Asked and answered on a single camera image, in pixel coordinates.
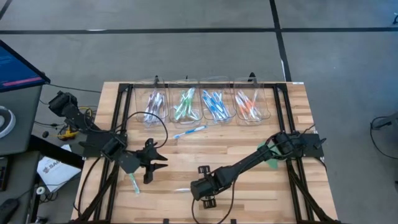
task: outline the white circular object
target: white circular object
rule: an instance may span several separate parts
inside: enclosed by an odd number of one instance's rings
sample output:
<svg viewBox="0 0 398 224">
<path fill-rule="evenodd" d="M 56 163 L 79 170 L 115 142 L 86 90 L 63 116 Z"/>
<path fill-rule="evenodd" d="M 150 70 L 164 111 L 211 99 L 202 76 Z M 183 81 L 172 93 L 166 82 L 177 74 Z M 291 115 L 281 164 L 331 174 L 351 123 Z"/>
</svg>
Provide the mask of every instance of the white circular object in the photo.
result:
<svg viewBox="0 0 398 224">
<path fill-rule="evenodd" d="M 44 187 L 38 187 L 36 189 L 36 194 L 38 194 L 38 195 L 42 195 L 42 194 L 44 194 L 44 192 L 45 192 L 45 188 Z"/>
<path fill-rule="evenodd" d="M 16 123 L 15 115 L 11 110 L 0 106 L 0 138 L 9 134 L 14 128 Z"/>
</svg>

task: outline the white paper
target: white paper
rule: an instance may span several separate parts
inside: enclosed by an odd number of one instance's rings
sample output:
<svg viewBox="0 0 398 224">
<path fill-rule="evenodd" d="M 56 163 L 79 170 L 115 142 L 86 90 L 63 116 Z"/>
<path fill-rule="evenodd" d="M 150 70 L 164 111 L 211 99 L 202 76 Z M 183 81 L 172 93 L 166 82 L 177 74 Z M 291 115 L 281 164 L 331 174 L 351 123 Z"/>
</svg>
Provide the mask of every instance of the white paper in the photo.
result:
<svg viewBox="0 0 398 224">
<path fill-rule="evenodd" d="M 61 148 L 71 152 L 68 144 L 63 145 Z M 76 167 L 63 164 L 46 156 L 39 161 L 37 166 L 37 173 L 40 175 L 50 192 L 56 192 L 80 171 L 81 170 Z"/>
</svg>

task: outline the computer screen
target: computer screen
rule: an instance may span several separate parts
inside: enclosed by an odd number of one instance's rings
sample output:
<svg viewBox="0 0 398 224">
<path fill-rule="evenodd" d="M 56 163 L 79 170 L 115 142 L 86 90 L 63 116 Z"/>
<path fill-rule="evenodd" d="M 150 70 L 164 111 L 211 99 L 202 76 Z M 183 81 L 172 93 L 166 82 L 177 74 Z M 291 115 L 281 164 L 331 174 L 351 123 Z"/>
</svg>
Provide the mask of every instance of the computer screen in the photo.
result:
<svg viewBox="0 0 398 224">
<path fill-rule="evenodd" d="M 43 85 L 47 81 L 42 72 L 0 41 L 0 92 Z"/>
</svg>

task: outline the plastic container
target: plastic container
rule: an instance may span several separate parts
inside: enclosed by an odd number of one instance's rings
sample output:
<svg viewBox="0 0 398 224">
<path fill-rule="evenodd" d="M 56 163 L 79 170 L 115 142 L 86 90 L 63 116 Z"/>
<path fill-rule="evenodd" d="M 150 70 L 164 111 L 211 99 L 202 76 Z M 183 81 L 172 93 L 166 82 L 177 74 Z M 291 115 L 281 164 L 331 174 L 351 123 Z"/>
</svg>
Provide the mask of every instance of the plastic container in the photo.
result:
<svg viewBox="0 0 398 224">
<path fill-rule="evenodd" d="M 184 126 L 196 126 L 203 117 L 199 82 L 195 79 L 169 82 L 170 120 Z"/>
<path fill-rule="evenodd" d="M 169 115 L 169 103 L 163 79 L 156 76 L 155 78 L 135 82 L 133 87 L 137 111 L 153 113 L 165 122 L 166 117 Z M 159 119 L 150 114 L 140 113 L 136 115 L 136 118 L 147 126 L 160 124 Z"/>
<path fill-rule="evenodd" d="M 234 105 L 238 124 L 258 125 L 268 119 L 268 110 L 264 85 L 256 78 L 244 77 L 234 81 Z"/>
<path fill-rule="evenodd" d="M 228 77 L 200 80 L 200 99 L 207 125 L 228 123 L 236 114 Z"/>
</svg>

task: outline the roll of tape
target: roll of tape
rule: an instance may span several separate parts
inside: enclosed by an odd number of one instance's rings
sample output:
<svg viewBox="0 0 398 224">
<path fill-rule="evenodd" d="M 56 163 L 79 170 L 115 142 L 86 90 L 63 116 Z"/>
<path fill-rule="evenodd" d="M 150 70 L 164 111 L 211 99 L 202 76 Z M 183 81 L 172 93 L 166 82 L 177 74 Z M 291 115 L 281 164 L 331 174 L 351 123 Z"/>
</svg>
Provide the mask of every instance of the roll of tape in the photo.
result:
<svg viewBox="0 0 398 224">
<path fill-rule="evenodd" d="M 38 195 L 42 195 L 42 194 L 44 194 L 44 192 L 45 192 L 45 188 L 44 187 L 38 187 L 36 189 L 36 194 L 38 194 Z"/>
</svg>

